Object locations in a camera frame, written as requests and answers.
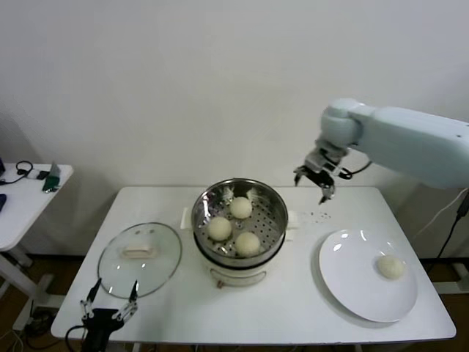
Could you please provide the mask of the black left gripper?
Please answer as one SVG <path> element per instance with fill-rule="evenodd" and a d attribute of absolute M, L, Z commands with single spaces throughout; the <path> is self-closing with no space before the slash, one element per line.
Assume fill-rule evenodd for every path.
<path fill-rule="evenodd" d="M 99 278 L 96 284 L 90 289 L 85 300 L 80 301 L 83 311 L 82 318 L 86 337 L 82 345 L 82 351 L 100 352 L 105 351 L 111 334 L 124 326 L 136 313 L 138 309 L 138 288 L 136 280 L 133 284 L 128 302 L 123 308 L 117 309 L 94 309 L 93 302 L 100 289 L 102 279 Z"/>

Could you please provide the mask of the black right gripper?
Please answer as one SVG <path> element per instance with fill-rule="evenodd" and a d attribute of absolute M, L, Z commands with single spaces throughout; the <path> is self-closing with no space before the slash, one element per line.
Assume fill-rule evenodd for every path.
<path fill-rule="evenodd" d="M 319 205 L 333 199 L 336 187 L 333 178 L 326 171 L 315 172 L 310 170 L 307 166 L 299 166 L 294 170 L 294 174 L 294 184 L 296 186 L 299 184 L 302 177 L 306 177 L 321 188 L 322 196 Z"/>

